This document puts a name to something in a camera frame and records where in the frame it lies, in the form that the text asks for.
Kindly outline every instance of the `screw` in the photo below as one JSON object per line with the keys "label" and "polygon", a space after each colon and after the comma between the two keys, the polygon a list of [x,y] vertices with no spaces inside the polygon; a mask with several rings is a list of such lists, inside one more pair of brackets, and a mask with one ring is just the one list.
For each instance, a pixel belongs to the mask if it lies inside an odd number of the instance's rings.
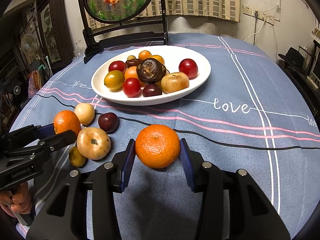
{"label": "screw", "polygon": [[77,170],[70,171],[71,177],[76,177],[76,176],[78,176],[78,174],[79,174],[79,171],[77,171]]}
{"label": "screw", "polygon": [[106,169],[111,169],[113,167],[113,163],[108,162],[103,165]]}
{"label": "screw", "polygon": [[238,171],[238,173],[239,173],[241,176],[247,175],[247,171],[244,170],[244,169],[240,169],[240,170]]}
{"label": "screw", "polygon": [[211,168],[211,167],[212,167],[212,164],[209,163],[209,162],[204,162],[204,163],[202,163],[202,166],[203,166],[204,168],[208,169],[208,168]]}

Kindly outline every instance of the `curtain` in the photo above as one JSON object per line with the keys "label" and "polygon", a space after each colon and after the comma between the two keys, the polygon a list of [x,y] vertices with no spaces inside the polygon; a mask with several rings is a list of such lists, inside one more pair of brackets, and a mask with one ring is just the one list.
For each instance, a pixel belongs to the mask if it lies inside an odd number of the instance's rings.
{"label": "curtain", "polygon": [[[167,15],[206,16],[240,22],[240,0],[165,0],[165,5]],[[160,0],[152,0],[137,18],[160,15]],[[92,29],[108,25],[95,21],[88,14],[87,20]]]}

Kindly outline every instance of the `picture frame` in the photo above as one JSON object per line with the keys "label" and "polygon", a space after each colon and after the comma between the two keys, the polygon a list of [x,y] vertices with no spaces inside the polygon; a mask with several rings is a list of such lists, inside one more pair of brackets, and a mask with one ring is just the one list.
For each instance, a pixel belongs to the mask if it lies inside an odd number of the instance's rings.
{"label": "picture frame", "polygon": [[36,0],[36,11],[43,53],[57,73],[73,58],[64,0]]}

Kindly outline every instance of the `finger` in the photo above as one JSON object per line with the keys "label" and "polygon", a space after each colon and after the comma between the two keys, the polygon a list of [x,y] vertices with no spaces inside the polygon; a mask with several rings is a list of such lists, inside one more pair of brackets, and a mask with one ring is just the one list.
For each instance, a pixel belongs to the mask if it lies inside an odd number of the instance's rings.
{"label": "finger", "polygon": [[19,212],[20,214],[28,214],[32,208],[32,203],[29,204],[29,206],[22,212]]}
{"label": "finger", "polygon": [[0,204],[0,206],[2,207],[4,212],[6,212],[9,216],[12,216],[13,218],[15,218],[15,215],[11,212],[11,210],[8,208],[7,205]]}
{"label": "finger", "polygon": [[24,182],[19,185],[17,191],[12,196],[12,201],[14,204],[20,204],[26,200],[28,195],[28,182]]}
{"label": "finger", "polygon": [[5,191],[0,192],[0,203],[3,205],[10,203],[10,197]]}
{"label": "finger", "polygon": [[15,205],[15,204],[11,205],[12,212],[22,212],[22,211],[24,211],[29,206],[30,201],[31,201],[31,197],[30,197],[30,194],[28,194],[27,198],[25,199],[24,202],[22,202],[22,203],[20,203],[18,205]]}

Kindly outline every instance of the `fruit bowl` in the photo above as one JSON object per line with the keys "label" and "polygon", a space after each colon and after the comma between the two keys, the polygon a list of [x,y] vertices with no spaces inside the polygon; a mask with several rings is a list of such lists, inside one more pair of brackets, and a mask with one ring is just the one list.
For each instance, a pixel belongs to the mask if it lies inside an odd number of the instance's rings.
{"label": "fruit bowl", "polygon": [[[142,94],[140,94],[139,97],[129,98],[124,94],[122,89],[110,90],[104,85],[104,78],[108,74],[110,63],[117,60],[125,62],[129,55],[135,55],[137,57],[143,50],[150,51],[152,55],[161,55],[165,61],[165,67],[170,73],[178,72],[179,63],[185,58],[191,58],[198,66],[198,75],[196,78],[189,81],[188,88],[169,94],[163,92],[162,95],[153,97],[143,97]],[[190,94],[208,79],[210,71],[211,66],[209,61],[206,57],[196,51],[176,46],[150,46],[129,50],[102,64],[92,76],[91,87],[99,96],[118,104],[128,106],[151,106],[170,102]]]}

